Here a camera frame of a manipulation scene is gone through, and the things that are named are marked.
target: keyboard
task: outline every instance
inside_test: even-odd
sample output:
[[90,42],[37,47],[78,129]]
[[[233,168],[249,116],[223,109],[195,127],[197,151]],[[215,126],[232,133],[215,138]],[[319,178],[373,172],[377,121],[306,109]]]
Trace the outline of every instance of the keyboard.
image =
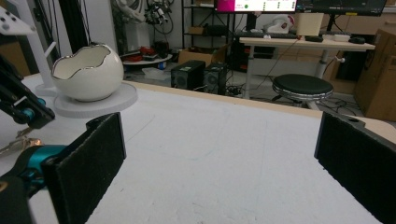
[[266,32],[237,32],[237,37],[252,37],[252,38],[264,38],[265,35],[271,36],[271,38],[277,39],[297,39],[295,34],[277,34],[277,33],[266,33]]
[[[290,34],[296,35],[296,34],[297,34],[297,30],[290,30],[289,33],[290,33]],[[322,35],[351,35],[351,33],[350,33],[350,32],[347,32],[347,31],[327,31],[327,30],[320,30],[318,35],[319,35],[319,36],[322,36]]]

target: desk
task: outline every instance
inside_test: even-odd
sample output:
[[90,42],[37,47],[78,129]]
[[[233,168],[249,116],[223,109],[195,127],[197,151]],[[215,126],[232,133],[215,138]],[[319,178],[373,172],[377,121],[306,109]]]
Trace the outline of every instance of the desk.
[[250,92],[250,79],[252,76],[252,68],[254,64],[254,48],[256,46],[261,47],[275,47],[275,48],[300,48],[300,49],[322,49],[321,59],[318,62],[315,76],[323,77],[323,73],[326,69],[326,64],[329,57],[329,50],[348,50],[348,51],[366,51],[367,49],[374,49],[374,45],[370,44],[352,44],[349,42],[336,42],[325,39],[321,43],[309,42],[303,39],[264,39],[264,38],[251,38],[241,37],[239,42],[250,46],[250,53],[248,56],[247,63],[247,81],[244,92],[244,98],[249,98]]
[[[314,158],[320,111],[134,85],[121,111],[127,159],[88,223],[379,223]],[[22,127],[0,120],[2,147]],[[67,145],[86,121],[57,116],[29,136]],[[365,121],[396,142],[392,126]],[[12,163],[1,159],[0,175]],[[45,190],[30,205],[37,223],[56,223]]]

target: wooden desk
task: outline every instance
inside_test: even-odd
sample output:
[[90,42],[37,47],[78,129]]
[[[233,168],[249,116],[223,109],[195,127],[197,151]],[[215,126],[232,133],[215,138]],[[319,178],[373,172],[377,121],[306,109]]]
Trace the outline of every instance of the wooden desk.
[[309,42],[305,40],[296,39],[264,39],[264,38],[250,38],[241,37],[239,42],[250,46],[250,53],[247,62],[247,81],[244,92],[244,98],[249,98],[250,79],[252,76],[252,68],[254,66],[254,48],[255,47],[275,47],[275,48],[299,48],[299,49],[322,49],[321,59],[317,64],[315,76],[323,77],[329,58],[329,50],[348,50],[348,51],[366,51],[367,49],[374,49],[374,45],[370,44],[352,44],[349,42],[335,42],[332,40],[323,40],[321,43]]

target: monitor screen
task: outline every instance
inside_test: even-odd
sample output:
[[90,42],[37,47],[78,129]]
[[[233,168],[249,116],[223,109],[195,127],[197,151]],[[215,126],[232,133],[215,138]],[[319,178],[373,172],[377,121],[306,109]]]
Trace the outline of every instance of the monitor screen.
[[297,0],[217,0],[218,13],[294,13]]
[[380,16],[387,0],[298,0],[296,10],[348,16]]

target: black stool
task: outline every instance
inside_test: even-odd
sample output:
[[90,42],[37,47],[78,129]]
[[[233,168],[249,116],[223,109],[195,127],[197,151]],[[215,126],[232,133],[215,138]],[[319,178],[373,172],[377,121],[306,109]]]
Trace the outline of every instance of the black stool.
[[318,77],[299,74],[286,74],[274,78],[273,89],[280,97],[293,101],[294,106],[302,106],[303,102],[322,100],[332,95],[332,84]]

